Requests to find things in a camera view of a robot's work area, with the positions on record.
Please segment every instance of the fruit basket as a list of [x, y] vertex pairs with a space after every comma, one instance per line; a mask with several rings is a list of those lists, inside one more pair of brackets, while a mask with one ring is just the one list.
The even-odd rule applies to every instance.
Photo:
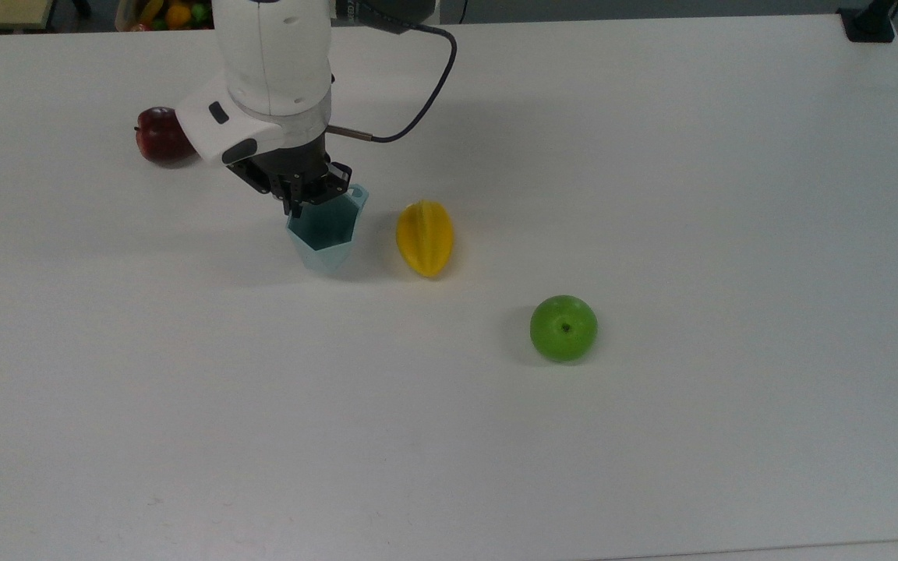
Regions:
[[209, 0], [120, 0], [117, 31], [213, 29]]

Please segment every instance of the black button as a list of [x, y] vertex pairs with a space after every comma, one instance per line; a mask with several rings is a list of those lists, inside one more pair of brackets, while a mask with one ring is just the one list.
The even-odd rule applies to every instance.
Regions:
[[221, 102], [215, 101], [214, 103], [211, 103], [210, 107], [207, 109], [210, 109], [210, 114], [214, 116], [214, 120], [217, 121], [218, 125], [227, 123], [229, 117], [228, 114], [225, 113], [224, 108], [221, 107]]
[[246, 159], [246, 157], [251, 157], [256, 155], [256, 152], [259, 152], [259, 143], [256, 142], [256, 139], [243, 139], [242, 142], [236, 143], [231, 148], [224, 150], [224, 156], [221, 156], [221, 162], [224, 162], [224, 165], [234, 164], [238, 162], [238, 160]]

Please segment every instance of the apple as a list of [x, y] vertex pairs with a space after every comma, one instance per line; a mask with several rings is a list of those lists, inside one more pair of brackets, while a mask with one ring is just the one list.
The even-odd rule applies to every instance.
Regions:
[[196, 153], [182, 131], [175, 109], [152, 107], [141, 111], [134, 127], [140, 156], [156, 164], [174, 164]]
[[570, 295], [546, 298], [532, 312], [529, 335], [540, 355], [555, 362], [575, 360], [587, 354], [598, 334], [598, 319], [580, 298]]

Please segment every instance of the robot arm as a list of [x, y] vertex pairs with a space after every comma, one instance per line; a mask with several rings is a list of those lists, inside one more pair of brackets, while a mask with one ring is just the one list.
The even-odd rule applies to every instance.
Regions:
[[[428, 17], [435, 5], [399, 3], [413, 19]], [[175, 108], [196, 152], [257, 191], [271, 192], [293, 217], [304, 203], [343, 194], [352, 169], [331, 162], [324, 146], [331, 120], [331, 18], [393, 33], [412, 22], [359, 0], [214, 0], [213, 7], [224, 70]]]

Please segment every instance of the green apple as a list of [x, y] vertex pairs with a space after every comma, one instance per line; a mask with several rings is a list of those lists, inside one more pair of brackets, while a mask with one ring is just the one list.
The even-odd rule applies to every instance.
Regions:
[[598, 334], [598, 319], [580, 298], [559, 295], [546, 298], [532, 312], [529, 335], [540, 355], [556, 362], [587, 354]]

